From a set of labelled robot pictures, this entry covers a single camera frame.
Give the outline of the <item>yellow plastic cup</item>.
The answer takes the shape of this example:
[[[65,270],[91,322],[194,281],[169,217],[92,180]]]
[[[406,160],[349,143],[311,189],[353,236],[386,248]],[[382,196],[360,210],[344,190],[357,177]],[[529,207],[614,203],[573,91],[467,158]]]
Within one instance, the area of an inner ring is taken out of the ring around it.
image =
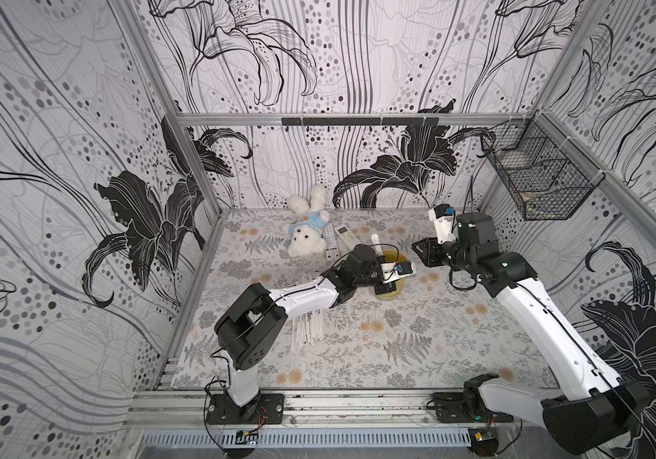
[[[380,300],[393,300],[402,292],[405,283],[405,279],[399,279],[376,286],[374,288],[375,296]]]

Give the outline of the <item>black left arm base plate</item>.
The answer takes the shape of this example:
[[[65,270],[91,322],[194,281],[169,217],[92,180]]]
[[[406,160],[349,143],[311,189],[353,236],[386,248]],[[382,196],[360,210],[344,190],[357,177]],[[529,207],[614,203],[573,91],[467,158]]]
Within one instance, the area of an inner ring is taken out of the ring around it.
[[[243,407],[236,405],[228,394],[215,394],[205,410],[208,425],[279,425],[282,423],[285,395],[259,393]]]

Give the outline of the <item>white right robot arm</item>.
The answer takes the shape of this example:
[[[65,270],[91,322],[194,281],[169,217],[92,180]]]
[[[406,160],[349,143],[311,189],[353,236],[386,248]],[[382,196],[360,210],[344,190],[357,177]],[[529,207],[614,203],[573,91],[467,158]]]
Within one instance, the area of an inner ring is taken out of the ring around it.
[[[626,382],[564,317],[538,273],[517,252],[502,252],[493,220],[482,212],[459,213],[447,204],[428,218],[436,234],[413,244],[427,268],[468,273],[522,325],[557,380],[557,389],[508,382],[487,373],[465,382],[457,404],[467,418],[496,414],[542,426],[565,451],[582,454],[626,432],[642,430],[650,394]]]

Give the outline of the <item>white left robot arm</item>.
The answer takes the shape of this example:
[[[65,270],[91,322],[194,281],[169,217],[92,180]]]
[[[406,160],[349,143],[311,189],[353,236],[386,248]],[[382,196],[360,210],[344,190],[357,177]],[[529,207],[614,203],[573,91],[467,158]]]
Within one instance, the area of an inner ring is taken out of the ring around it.
[[[257,403],[257,365],[287,321],[335,308],[359,288],[392,293],[401,279],[415,273],[410,261],[389,262],[373,246],[358,244],[307,283],[273,290],[260,283],[249,285],[214,325],[218,347],[213,355],[228,362],[228,401],[238,409]]]

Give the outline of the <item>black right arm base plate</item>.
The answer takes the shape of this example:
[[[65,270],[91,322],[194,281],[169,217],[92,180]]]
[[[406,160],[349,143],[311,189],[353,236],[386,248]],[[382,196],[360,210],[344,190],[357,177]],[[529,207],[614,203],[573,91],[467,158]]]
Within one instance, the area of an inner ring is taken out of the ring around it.
[[[513,416],[490,411],[474,395],[459,391],[434,392],[425,408],[433,411],[441,424],[477,423],[491,426],[514,422]]]

